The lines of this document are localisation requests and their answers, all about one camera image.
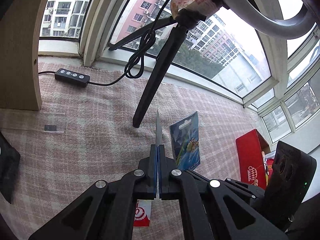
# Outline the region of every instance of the tree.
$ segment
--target tree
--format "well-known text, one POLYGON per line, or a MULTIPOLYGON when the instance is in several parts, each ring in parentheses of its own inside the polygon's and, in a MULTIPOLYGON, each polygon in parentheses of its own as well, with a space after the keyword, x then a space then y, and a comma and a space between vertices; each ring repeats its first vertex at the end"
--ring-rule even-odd
MULTIPOLYGON (((159 40, 158 44, 154 44, 153 48, 148 50, 148 53, 157 56, 165 42, 166 40, 159 40)), ((196 49, 190 50, 185 41, 181 45, 173 62, 196 71, 210 79, 224 68, 218 63, 210 62, 206 57, 202 57, 196 49)))

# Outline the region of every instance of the metal screw head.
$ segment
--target metal screw head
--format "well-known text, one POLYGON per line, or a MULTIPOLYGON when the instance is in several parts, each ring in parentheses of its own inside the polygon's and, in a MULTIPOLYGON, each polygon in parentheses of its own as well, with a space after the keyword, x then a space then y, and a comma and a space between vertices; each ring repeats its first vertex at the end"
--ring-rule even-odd
POLYGON ((173 176, 180 176, 182 174, 182 172, 180 170, 178 170, 178 169, 175 169, 175 170, 171 171, 171 174, 173 176))
POLYGON ((143 172, 143 170, 135 170, 133 172, 133 174, 136 175, 136 176, 142 176, 144 174, 144 172, 143 172))
POLYGON ((210 181, 210 186, 211 187, 219 187, 220 186, 220 182, 218 180, 213 179, 213 180, 210 181))
POLYGON ((99 180, 96 182, 96 187, 103 188, 106 186, 106 183, 103 180, 99 180))

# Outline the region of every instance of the red and white card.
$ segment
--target red and white card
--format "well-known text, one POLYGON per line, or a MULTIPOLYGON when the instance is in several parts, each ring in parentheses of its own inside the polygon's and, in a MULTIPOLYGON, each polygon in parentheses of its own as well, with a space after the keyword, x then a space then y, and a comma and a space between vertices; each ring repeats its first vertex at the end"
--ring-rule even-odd
POLYGON ((134 217, 134 227, 148 227, 150 225, 152 200, 138 199, 134 217))

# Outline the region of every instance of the plaid carpet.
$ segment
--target plaid carpet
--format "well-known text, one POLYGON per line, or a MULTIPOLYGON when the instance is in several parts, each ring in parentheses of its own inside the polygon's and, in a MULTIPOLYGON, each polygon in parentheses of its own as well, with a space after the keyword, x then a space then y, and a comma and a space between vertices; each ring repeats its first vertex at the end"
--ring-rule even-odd
MULTIPOLYGON (((39 64, 39 71, 60 67, 89 74, 94 82, 111 82, 121 73, 58 64, 39 64)), ((0 213, 19 239, 28 237, 99 179, 114 181, 137 168, 155 143, 159 109, 166 155, 172 157, 169 126, 199 111, 201 165, 208 178, 240 179, 235 140, 257 128, 256 114, 231 100, 162 83, 140 126, 132 117, 147 80, 123 79, 111 87, 77 88, 53 74, 39 77, 40 112, 28 120, 45 123, 43 113, 64 114, 64 133, 2 129, 21 154, 12 205, 0 195, 0 213)), ((10 113, 2 127, 10 126, 10 113)), ((135 228, 132 239, 184 239, 178 201, 154 200, 149 228, 135 228)))

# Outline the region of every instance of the wooden board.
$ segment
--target wooden board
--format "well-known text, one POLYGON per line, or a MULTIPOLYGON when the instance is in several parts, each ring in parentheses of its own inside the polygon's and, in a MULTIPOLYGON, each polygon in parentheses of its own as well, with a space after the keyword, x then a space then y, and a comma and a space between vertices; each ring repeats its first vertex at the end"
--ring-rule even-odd
POLYGON ((0 107, 39 110, 38 44, 47 0, 14 0, 0 21, 0 107))

